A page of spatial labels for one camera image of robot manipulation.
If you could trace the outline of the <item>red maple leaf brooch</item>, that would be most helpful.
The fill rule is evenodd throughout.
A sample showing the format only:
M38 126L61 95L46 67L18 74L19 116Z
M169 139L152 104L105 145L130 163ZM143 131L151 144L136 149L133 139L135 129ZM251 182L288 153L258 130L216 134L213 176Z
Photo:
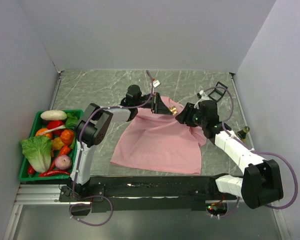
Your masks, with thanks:
M169 110L171 111L171 113L172 113L173 115L177 115L177 113L178 113L178 109L177 109L176 106L170 107Z

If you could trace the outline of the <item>pink t-shirt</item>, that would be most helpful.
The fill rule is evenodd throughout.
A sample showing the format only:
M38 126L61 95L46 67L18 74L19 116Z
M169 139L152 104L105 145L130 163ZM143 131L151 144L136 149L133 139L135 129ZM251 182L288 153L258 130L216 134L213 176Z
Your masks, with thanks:
M121 135L110 162L121 167L200 175L200 147L206 141L200 127L180 124L173 115L139 108Z

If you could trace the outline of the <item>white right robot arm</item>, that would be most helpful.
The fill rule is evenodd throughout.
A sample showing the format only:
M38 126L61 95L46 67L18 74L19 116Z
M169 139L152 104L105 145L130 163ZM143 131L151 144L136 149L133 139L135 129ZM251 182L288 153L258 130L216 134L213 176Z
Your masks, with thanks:
M200 127L204 136L226 153L243 173L242 177L225 173L211 177L208 193L213 199L230 194L242 198L249 208L255 209L283 198L277 162L264 159L238 142L231 128L220 121L216 102L187 103L175 119L188 127Z

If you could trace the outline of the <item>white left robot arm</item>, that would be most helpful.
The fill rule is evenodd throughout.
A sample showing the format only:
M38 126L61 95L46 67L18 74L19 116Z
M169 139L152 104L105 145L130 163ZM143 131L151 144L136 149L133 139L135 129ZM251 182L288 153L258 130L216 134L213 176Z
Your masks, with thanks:
M102 107L91 103L86 108L75 127L77 150L69 183L71 195L77 201L83 201L89 195L94 152L104 140L110 124L133 120L139 108L149 109L152 114L173 114L153 87L149 94L143 95L140 87L135 84L127 88L125 98L118 106Z

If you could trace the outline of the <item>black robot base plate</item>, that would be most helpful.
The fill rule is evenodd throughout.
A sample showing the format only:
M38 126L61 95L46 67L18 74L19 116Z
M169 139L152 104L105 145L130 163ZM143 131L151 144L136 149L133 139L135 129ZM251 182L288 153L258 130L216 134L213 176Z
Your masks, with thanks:
M190 209L205 211L208 203L235 201L210 188L208 176L93 176L88 183L60 190L61 203L84 204L92 213Z

